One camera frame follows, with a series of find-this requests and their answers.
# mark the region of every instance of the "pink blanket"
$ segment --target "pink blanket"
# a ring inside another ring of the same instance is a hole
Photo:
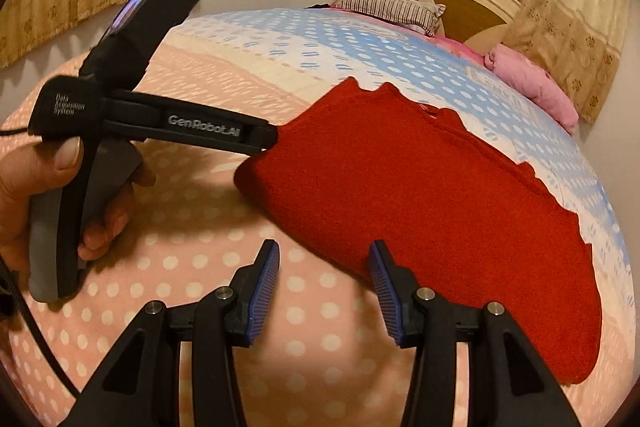
[[[574,104],[545,70],[503,44],[496,44],[486,54],[484,64],[501,81],[543,109],[570,135],[576,133],[578,113]]]

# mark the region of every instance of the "finger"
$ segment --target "finger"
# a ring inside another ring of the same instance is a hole
[[[156,183],[156,174],[146,162],[142,162],[133,172],[130,179],[140,187],[152,187]]]
[[[92,220],[82,232],[78,254],[86,261],[104,255],[111,241],[127,226],[136,207],[131,183],[124,185],[107,205],[102,219]]]
[[[76,137],[26,145],[0,160],[0,253],[9,266],[22,269],[28,263],[24,237],[30,196],[68,184],[78,174],[82,154]]]
[[[101,219],[92,220],[82,231],[82,244],[89,250],[98,250],[111,240],[111,234]]]
[[[100,259],[100,257],[105,255],[109,251],[110,246],[111,246],[111,241],[102,245],[97,250],[91,250],[90,248],[87,248],[86,245],[79,245],[78,255],[80,259],[83,259],[84,261],[96,261],[97,259]]]
[[[120,235],[136,209],[136,197],[131,183],[125,184],[104,210],[104,225],[111,237]]]
[[[82,165],[82,140],[20,147],[0,160],[0,201],[26,200],[67,185]]]

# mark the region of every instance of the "bedsheet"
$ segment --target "bedsheet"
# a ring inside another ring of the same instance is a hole
[[[75,73],[83,57],[57,73]],[[154,55],[138,90],[240,110],[286,123],[347,76],[374,89],[392,82],[408,98],[458,111],[468,130],[516,162],[528,161],[593,245],[602,298],[600,355],[591,376],[564,388],[583,427],[602,427],[631,387],[636,331],[630,264],[620,227],[575,141],[488,70],[411,31],[339,10],[273,9],[188,20]],[[36,89],[6,126],[24,125]],[[0,154],[27,140],[0,140]],[[148,140],[158,173],[138,190],[139,211],[80,293],[58,307],[28,303],[74,383],[82,387],[148,300],[194,301],[276,239],[282,267],[263,334],[236,349],[250,427],[399,425],[412,350],[386,336],[375,295],[313,256],[242,199],[232,183],[243,157]],[[571,289],[567,290],[570,298]],[[73,399],[16,322],[0,334],[0,359],[41,421],[59,423]],[[190,350],[181,354],[180,411],[192,425]],[[455,426],[466,425],[468,365],[458,346]]]

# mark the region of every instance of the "red sweater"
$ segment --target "red sweater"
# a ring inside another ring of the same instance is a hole
[[[366,279],[370,243],[450,301],[502,302],[561,383],[598,358],[602,309],[578,216],[527,164],[450,109],[392,84],[334,87],[236,171],[240,191],[311,251]]]

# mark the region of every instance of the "pillow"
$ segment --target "pillow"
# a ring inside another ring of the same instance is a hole
[[[393,24],[417,25],[434,37],[444,13],[444,4],[414,0],[342,0],[334,7],[362,13]]]
[[[471,48],[463,44],[462,42],[449,39],[447,37],[436,36],[436,45],[446,49],[452,55],[460,58],[466,58],[469,62],[474,63],[481,68],[484,68],[484,57],[478,55]]]

